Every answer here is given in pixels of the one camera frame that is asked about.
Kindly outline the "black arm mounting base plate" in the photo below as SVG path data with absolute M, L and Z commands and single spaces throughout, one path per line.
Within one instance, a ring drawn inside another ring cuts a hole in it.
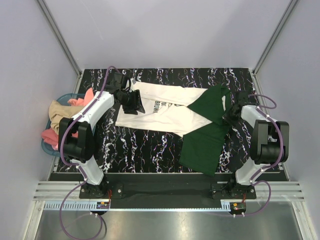
M 67 198 L 69 201 L 102 200 L 122 203 L 209 207 L 232 198 L 226 193 L 233 173 L 108 173 L 98 186 L 85 184 Z

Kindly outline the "left aluminium frame post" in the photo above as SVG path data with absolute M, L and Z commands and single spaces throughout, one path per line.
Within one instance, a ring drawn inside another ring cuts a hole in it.
M 54 19 L 53 14 L 51 13 L 47 3 L 45 0 L 35 0 L 37 5 L 40 8 L 40 11 L 42 12 L 44 18 L 46 19 L 50 29 L 52 30 L 59 46 L 61 47 L 65 57 L 67 58 L 70 66 L 72 67 L 73 71 L 77 76 L 80 76 L 82 73 L 81 68 L 77 64 L 73 54 L 71 53 L 71 50 L 69 49 L 60 29 L 58 24 L 56 23 L 56 20 Z

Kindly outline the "teal laundry basket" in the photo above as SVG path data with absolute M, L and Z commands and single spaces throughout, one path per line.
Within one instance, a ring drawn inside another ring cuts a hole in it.
M 70 106 L 70 104 L 68 103 L 70 99 L 79 99 L 79 98 L 83 99 L 84 96 L 85 96 L 84 93 L 67 93 L 60 96 L 56 101 L 63 106 Z M 51 155 L 53 157 L 58 157 L 58 158 L 61 157 L 60 152 L 58 150 L 54 150 L 52 145 L 46 143 L 44 139 L 41 140 L 41 147 L 42 147 L 42 150 L 48 155 Z

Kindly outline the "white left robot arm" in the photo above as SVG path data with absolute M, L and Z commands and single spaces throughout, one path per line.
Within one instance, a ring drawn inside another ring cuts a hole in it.
M 107 73 L 100 91 L 77 114 L 64 117 L 59 122 L 58 150 L 67 166 L 75 166 L 91 185 L 90 192 L 97 198 L 108 193 L 108 186 L 102 182 L 103 172 L 94 158 L 94 129 L 100 118 L 115 104 L 120 104 L 125 114 L 145 113 L 140 91 L 134 87 L 136 81 L 114 72 Z

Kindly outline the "right aluminium frame post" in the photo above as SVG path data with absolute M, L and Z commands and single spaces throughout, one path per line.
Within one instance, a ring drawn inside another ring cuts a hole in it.
M 280 34 L 282 33 L 283 29 L 285 28 L 287 22 L 289 21 L 291 15 L 293 14 L 295 8 L 297 7 L 299 0 L 290 0 L 286 9 L 284 10 L 280 20 L 278 21 L 270 39 L 268 40 L 261 56 L 259 57 L 255 67 L 252 69 L 252 73 L 257 75 L 259 70 L 261 69 L 263 63 L 267 59 L 270 51 L 272 50 L 274 44 L 276 43 L 277 39 L 279 38 Z

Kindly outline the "pink t-shirt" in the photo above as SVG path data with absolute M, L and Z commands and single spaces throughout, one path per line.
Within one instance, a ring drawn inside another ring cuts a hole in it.
M 74 99 L 71 98 L 68 103 L 70 106 L 83 106 L 83 108 L 89 104 L 89 102 L 94 98 L 94 91 L 93 88 L 89 88 L 86 93 L 84 98 L 78 98 Z M 59 143 L 59 134 L 56 134 L 54 130 L 51 128 L 51 124 L 49 129 L 44 130 L 41 133 L 42 139 L 44 139 L 44 142 L 47 144 L 52 145 L 52 148 L 54 150 L 58 150 L 58 143 Z

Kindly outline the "aluminium frame post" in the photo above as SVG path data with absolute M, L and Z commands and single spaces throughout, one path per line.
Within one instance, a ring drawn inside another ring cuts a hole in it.
M 274 44 L 276 43 L 277 39 L 279 38 L 280 34 L 282 33 L 283 29 L 285 28 L 287 22 L 289 21 L 291 15 L 293 14 L 295 8 L 297 7 L 299 0 L 290 0 L 286 9 L 284 10 L 280 20 L 278 21 L 270 39 L 268 40 L 261 56 L 259 57 L 255 67 L 252 69 L 252 73 L 257 75 L 259 70 L 261 69 L 263 63 L 267 59 L 270 51 L 272 50 Z
M 54 19 L 53 14 L 51 13 L 47 3 L 45 0 L 35 0 L 37 5 L 40 8 L 40 11 L 42 12 L 44 18 L 46 19 L 50 29 L 52 30 L 59 46 L 61 47 L 65 57 L 67 58 L 70 66 L 72 67 L 73 71 L 77 76 L 80 76 L 82 73 L 81 68 L 77 64 L 73 54 L 71 53 L 71 50 L 69 49 L 60 29 L 58 24 L 56 23 L 56 20 Z

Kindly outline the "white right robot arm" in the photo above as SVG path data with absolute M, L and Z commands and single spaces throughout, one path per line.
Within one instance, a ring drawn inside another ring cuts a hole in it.
M 240 199 L 254 193 L 258 177 L 288 159 L 289 124 L 263 112 L 263 109 L 276 107 L 276 102 L 268 96 L 239 91 L 235 94 L 234 104 L 223 116 L 229 124 L 242 120 L 253 128 L 249 159 L 236 170 L 224 189 L 231 198 Z

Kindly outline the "beige t-shirt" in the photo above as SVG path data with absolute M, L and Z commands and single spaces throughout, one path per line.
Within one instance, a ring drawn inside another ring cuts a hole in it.
M 49 106 L 48 116 L 51 121 L 50 127 L 54 132 L 59 134 L 59 124 L 62 118 L 71 118 L 78 114 L 84 107 L 83 106 L 66 106 L 61 105 L 59 102 L 53 100 Z

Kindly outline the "cream and green t-shirt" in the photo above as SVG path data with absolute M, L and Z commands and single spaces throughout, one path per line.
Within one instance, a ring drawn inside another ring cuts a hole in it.
M 216 84 L 209 88 L 136 82 L 145 112 L 126 114 L 119 109 L 117 127 L 174 133 L 182 138 L 179 163 L 214 176 L 230 125 L 223 116 L 232 106 L 231 91 Z

